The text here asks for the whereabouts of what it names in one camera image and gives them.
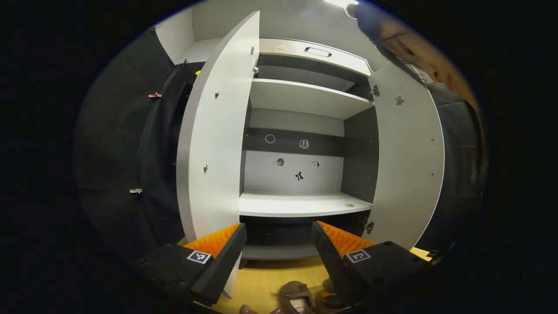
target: ceiling light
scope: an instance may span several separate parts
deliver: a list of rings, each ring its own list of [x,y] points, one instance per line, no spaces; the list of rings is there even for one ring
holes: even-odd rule
[[[343,8],[343,9],[346,8],[347,5],[349,5],[351,3],[352,4],[357,4],[358,3],[358,1],[356,1],[356,0],[324,0],[324,1],[328,2],[328,3],[331,3],[331,4],[334,4],[338,7]]]

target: person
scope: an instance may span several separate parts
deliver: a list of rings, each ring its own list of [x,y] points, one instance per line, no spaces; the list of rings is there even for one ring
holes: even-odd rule
[[[364,1],[349,4],[347,15],[389,61],[426,88],[430,88],[408,65],[424,71],[435,83],[444,83],[456,96],[479,111],[471,87],[457,67],[436,47],[403,22]]]

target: person's hair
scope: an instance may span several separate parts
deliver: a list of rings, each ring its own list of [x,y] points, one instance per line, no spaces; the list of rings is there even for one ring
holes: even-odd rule
[[[397,33],[384,39],[380,37],[380,33],[382,32],[382,23],[386,20],[394,19],[393,17],[364,1],[360,1],[358,4],[349,4],[345,11],[348,16],[357,20],[358,28],[368,37],[368,39],[370,39],[370,41],[386,59],[391,61],[394,65],[400,68],[403,72],[407,73],[425,88],[438,93],[437,91],[433,91],[431,86],[426,84],[421,76],[414,71],[414,69],[411,69],[405,61],[401,60],[391,51],[383,47],[383,42],[402,35],[401,33]]]

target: brown shoe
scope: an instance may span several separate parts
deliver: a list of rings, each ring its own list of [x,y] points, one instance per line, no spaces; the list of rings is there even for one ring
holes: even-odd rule
[[[290,314],[316,313],[316,304],[305,283],[291,281],[281,288],[281,309]]]
[[[331,278],[324,280],[324,290],[329,291],[331,293],[335,293],[335,288],[333,287],[333,282]]]

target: door hinge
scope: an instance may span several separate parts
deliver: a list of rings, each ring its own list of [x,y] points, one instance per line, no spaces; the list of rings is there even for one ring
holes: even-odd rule
[[[364,225],[367,234],[370,234],[370,232],[372,232],[372,227],[374,227],[374,223],[372,221]]]
[[[372,88],[372,94],[376,97],[380,96],[380,90],[378,89],[377,85],[374,85],[374,87]]]

